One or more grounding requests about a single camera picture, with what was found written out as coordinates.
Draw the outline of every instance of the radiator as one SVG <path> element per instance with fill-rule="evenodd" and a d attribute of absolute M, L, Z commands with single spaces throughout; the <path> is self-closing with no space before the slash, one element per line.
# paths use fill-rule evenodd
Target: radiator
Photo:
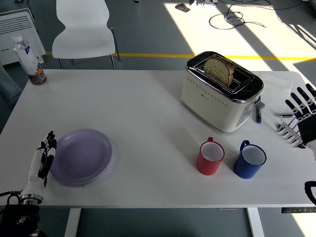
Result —
<path fill-rule="evenodd" d="M 12 50 L 14 46 L 12 35 L 15 34 L 20 34 L 25 41 L 30 43 L 39 62 L 43 63 L 42 55 L 45 54 L 45 49 L 34 27 L 31 12 L 27 8 L 21 10 L 22 12 L 0 13 L 0 62 L 2 65 L 19 61 Z"/>

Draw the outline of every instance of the bread slice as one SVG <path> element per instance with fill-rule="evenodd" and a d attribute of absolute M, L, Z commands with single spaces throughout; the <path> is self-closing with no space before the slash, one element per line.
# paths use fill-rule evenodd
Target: bread slice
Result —
<path fill-rule="evenodd" d="M 223 86 L 230 86 L 233 81 L 234 68 L 230 62 L 218 57 L 209 58 L 204 67 L 205 73 Z"/>

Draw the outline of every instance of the yellow floor line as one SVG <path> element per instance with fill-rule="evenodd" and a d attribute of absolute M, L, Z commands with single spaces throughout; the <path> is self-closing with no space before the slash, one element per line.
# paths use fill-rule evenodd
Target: yellow floor line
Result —
<path fill-rule="evenodd" d="M 120 53 L 121 57 L 158 57 L 158 58 L 193 58 L 194 54 L 168 54 L 168 53 Z M 275 57 L 275 56 L 243 56 L 243 55 L 225 55 L 229 59 L 252 59 L 252 60 L 283 60 L 283 61 L 316 61 L 316 58 L 310 57 Z"/>

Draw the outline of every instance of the blue mug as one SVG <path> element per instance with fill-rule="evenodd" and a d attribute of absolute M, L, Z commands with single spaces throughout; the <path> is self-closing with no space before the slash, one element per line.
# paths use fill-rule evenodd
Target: blue mug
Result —
<path fill-rule="evenodd" d="M 250 179 L 264 165 L 267 155 L 257 145 L 244 140 L 240 146 L 238 159 L 234 164 L 234 172 L 240 178 Z"/>

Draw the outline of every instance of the mug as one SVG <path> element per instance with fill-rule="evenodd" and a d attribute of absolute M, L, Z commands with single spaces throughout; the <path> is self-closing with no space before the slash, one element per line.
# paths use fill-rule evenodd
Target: mug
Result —
<path fill-rule="evenodd" d="M 214 174 L 222 162 L 224 155 L 225 151 L 221 144 L 214 142 L 213 138 L 209 137 L 199 149 L 197 170 L 204 175 Z"/>
<path fill-rule="evenodd" d="M 238 159 L 234 164 L 234 172 L 240 178 L 250 179 L 264 165 L 267 155 L 262 148 L 244 140 L 240 146 Z"/>

